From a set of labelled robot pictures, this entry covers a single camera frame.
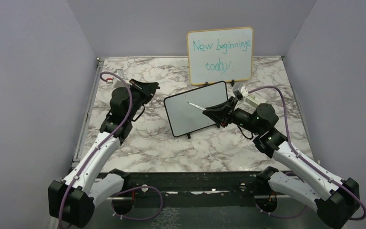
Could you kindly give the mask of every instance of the marker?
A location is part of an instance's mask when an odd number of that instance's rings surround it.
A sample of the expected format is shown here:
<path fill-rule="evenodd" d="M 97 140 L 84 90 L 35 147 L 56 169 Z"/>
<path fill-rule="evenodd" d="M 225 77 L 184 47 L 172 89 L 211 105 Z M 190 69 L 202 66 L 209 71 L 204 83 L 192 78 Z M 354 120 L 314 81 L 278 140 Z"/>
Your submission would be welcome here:
<path fill-rule="evenodd" d="M 205 111 L 205 108 L 202 108 L 199 105 L 196 105 L 196 104 L 193 104 L 193 103 L 189 103 L 189 102 L 187 102 L 187 103 L 190 104 L 190 105 L 192 105 L 192 106 L 194 106 L 195 108 L 197 108 L 199 110 Z"/>

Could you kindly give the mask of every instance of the marble tabletop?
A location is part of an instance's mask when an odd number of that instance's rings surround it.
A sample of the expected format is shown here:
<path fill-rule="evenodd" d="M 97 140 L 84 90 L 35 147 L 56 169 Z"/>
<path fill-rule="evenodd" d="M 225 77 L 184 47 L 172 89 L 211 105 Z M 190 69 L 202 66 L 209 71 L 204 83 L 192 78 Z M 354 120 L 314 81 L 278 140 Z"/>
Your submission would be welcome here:
<path fill-rule="evenodd" d="M 251 90 L 264 85 L 279 87 L 288 109 L 291 139 L 307 156 L 312 157 L 305 129 L 292 93 L 281 57 L 254 57 L 253 76 L 244 81 Z M 119 150 L 107 161 L 102 172 L 117 168 L 127 172 L 211 172 L 211 171 L 261 171 L 267 166 L 280 170 L 287 168 L 260 153 L 253 142 L 245 139 L 235 125 L 217 129 L 215 126 L 196 131 L 191 139 L 173 137 L 163 99 L 199 86 L 190 84 L 187 57 L 108 58 L 103 71 L 124 70 L 127 80 L 158 82 L 160 89 L 146 105 L 141 118 Z M 232 87 L 227 83 L 228 97 Z M 92 146 L 99 127 L 110 109 L 114 87 L 100 81 L 91 113 L 84 156 Z M 279 121 L 276 128 L 285 133 L 283 105 L 280 96 L 272 89 L 258 91 L 272 104 Z"/>

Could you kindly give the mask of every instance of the table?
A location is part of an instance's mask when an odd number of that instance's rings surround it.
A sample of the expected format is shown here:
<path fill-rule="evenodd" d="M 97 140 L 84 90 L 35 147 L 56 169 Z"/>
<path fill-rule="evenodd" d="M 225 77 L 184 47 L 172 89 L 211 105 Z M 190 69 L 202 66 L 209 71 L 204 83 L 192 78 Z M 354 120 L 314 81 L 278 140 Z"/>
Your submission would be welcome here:
<path fill-rule="evenodd" d="M 253 76 L 244 81 L 247 88 L 264 85 L 279 87 L 288 109 L 291 139 L 304 154 L 312 158 L 311 149 L 299 114 L 283 61 L 280 56 L 254 57 Z M 187 57 L 137 57 L 107 58 L 103 71 L 124 70 L 126 80 L 158 82 L 154 99 L 146 105 L 141 118 L 121 148 L 107 161 L 102 172 L 117 168 L 127 172 L 211 172 L 211 171 L 261 171 L 267 166 L 287 170 L 285 166 L 260 153 L 254 144 L 245 139 L 235 125 L 217 129 L 215 126 L 196 131 L 191 139 L 175 138 L 169 126 L 163 100 L 173 94 L 199 86 L 190 84 Z M 232 87 L 227 83 L 228 96 Z M 110 109 L 112 85 L 100 81 L 91 113 L 84 156 L 92 146 L 101 123 Z M 258 91 L 272 104 L 280 120 L 276 128 L 285 133 L 283 105 L 280 96 L 272 89 Z"/>

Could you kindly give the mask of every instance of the marble table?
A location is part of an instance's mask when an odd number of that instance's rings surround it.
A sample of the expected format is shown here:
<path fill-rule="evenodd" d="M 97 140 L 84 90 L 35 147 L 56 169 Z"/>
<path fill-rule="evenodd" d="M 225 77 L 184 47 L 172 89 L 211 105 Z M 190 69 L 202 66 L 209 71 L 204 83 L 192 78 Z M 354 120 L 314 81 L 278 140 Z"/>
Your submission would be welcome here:
<path fill-rule="evenodd" d="M 244 81 L 254 89 L 263 85 L 279 87 L 287 104 L 291 139 L 303 153 L 312 158 L 305 129 L 292 93 L 281 57 L 254 57 L 253 76 Z M 211 172 L 261 171 L 267 166 L 280 170 L 287 168 L 260 153 L 253 142 L 245 139 L 235 125 L 217 129 L 215 126 L 196 131 L 191 139 L 173 137 L 163 99 L 198 86 L 190 84 L 187 57 L 108 58 L 103 71 L 124 70 L 127 80 L 158 82 L 160 90 L 146 105 L 141 118 L 121 148 L 116 151 L 102 172 L 117 168 L 127 172 Z M 227 83 L 228 97 L 232 87 Z M 89 123 L 82 156 L 92 146 L 99 127 L 110 109 L 112 85 L 100 82 Z M 278 93 L 272 89 L 258 91 L 272 104 L 280 120 L 276 128 L 285 133 L 283 105 Z"/>

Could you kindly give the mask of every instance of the tilted whiteboard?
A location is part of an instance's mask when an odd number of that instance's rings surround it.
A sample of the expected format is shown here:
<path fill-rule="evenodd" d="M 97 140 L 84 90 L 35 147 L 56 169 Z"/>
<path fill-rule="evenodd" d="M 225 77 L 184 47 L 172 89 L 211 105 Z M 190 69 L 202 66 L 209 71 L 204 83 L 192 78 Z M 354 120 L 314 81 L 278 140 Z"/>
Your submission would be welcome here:
<path fill-rule="evenodd" d="M 253 67 L 253 28 L 189 32 L 187 52 L 192 84 L 248 80 Z"/>

